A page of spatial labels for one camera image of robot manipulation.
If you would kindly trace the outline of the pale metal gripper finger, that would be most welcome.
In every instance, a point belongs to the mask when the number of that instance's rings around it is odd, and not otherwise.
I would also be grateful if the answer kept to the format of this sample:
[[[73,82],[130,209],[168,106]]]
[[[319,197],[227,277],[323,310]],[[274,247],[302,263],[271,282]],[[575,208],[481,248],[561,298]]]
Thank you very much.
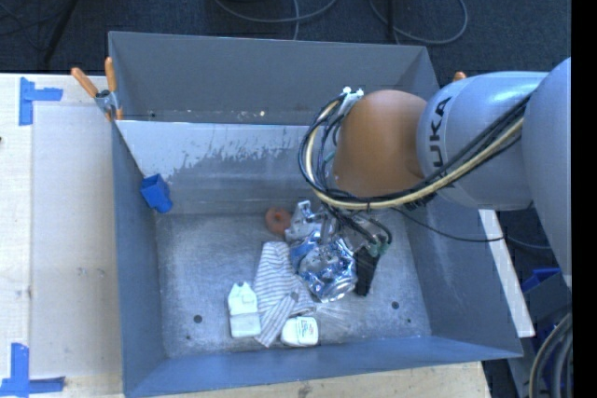
[[[323,222],[292,225],[285,230],[285,242],[290,247],[298,247],[300,244],[307,242],[320,243],[323,238],[324,229],[325,225]]]
[[[293,225],[307,225],[321,223],[326,217],[326,210],[320,206],[316,211],[312,210],[311,202],[306,199],[297,203],[292,216]]]

